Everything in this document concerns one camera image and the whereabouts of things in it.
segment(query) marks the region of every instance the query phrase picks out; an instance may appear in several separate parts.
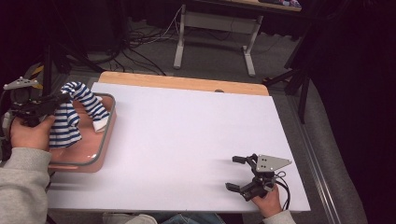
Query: metal bracket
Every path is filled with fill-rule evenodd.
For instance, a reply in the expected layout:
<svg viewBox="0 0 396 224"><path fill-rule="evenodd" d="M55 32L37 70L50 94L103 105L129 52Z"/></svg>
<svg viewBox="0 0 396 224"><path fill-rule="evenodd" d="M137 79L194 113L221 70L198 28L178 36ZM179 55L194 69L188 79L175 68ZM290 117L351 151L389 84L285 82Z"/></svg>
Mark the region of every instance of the metal bracket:
<svg viewBox="0 0 396 224"><path fill-rule="evenodd" d="M290 160L281 159L281 158L277 158L277 157L259 155L259 158L257 159L256 171L258 173L271 172L271 171L278 170L278 169L280 169L284 166L287 166L289 164L291 164Z"/></svg>
<svg viewBox="0 0 396 224"><path fill-rule="evenodd" d="M19 89L19 88L23 88L23 87L31 87L31 86L35 86L37 85L38 82L37 80L29 80L23 77L20 77L19 79L9 83L9 84L5 84L3 89L5 91L9 91L9 90L15 90L15 89Z"/></svg>

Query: white table surface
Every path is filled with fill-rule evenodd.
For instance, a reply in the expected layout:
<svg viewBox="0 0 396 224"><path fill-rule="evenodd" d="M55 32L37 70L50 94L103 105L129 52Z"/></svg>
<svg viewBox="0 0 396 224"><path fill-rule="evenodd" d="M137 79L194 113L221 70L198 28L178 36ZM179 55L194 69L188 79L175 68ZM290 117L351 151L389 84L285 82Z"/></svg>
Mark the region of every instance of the white table surface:
<svg viewBox="0 0 396 224"><path fill-rule="evenodd" d="M225 188L253 173L232 156L292 160L290 211L310 210L271 96L95 83L112 94L117 119L104 165L93 174L56 173L49 208L94 211L252 212ZM280 188L281 202L287 194Z"/></svg>

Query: tray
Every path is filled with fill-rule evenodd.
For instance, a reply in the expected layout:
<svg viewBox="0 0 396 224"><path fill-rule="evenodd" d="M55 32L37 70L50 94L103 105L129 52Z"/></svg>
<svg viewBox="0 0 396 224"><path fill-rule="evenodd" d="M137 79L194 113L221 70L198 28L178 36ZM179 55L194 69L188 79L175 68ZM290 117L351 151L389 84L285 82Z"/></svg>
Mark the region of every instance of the tray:
<svg viewBox="0 0 396 224"><path fill-rule="evenodd" d="M110 113L106 129L96 133L93 129L92 119L85 112L83 105L78 101L73 102L73 107L80 117L78 129L82 139L71 147L49 149L52 154L49 163L51 171L94 173L102 168L117 117L116 101L110 94L96 92L95 95L103 98L102 104Z"/></svg>

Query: person's hand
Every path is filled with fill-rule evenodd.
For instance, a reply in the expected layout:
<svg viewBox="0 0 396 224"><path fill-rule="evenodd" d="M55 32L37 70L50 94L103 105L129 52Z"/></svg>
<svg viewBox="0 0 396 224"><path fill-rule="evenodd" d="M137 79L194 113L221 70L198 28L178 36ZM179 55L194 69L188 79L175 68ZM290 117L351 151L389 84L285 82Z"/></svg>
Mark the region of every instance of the person's hand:
<svg viewBox="0 0 396 224"><path fill-rule="evenodd" d="M31 128L23 125L23 119L15 118L11 125L11 145L13 147L30 147L47 151L50 127L54 121L54 116L48 116L40 124Z"/></svg>
<svg viewBox="0 0 396 224"><path fill-rule="evenodd" d="M271 217L282 212L277 184L274 185L274 190L268 192L264 198L256 196L251 199L251 201L253 201L259 207L260 213L262 213L263 217Z"/></svg>

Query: striped cloth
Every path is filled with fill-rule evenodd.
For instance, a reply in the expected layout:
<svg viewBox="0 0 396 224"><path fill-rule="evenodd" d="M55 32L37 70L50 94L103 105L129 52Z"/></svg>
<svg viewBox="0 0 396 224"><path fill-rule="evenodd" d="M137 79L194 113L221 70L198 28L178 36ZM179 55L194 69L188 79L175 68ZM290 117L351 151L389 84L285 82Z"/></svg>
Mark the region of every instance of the striped cloth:
<svg viewBox="0 0 396 224"><path fill-rule="evenodd" d="M81 82L68 82L61 91L68 92L72 99L61 104L55 111L55 122L49 131L49 147L70 147L81 140L78 130L79 116L73 107L73 100L84 106L97 133L105 129L109 113L90 89Z"/></svg>

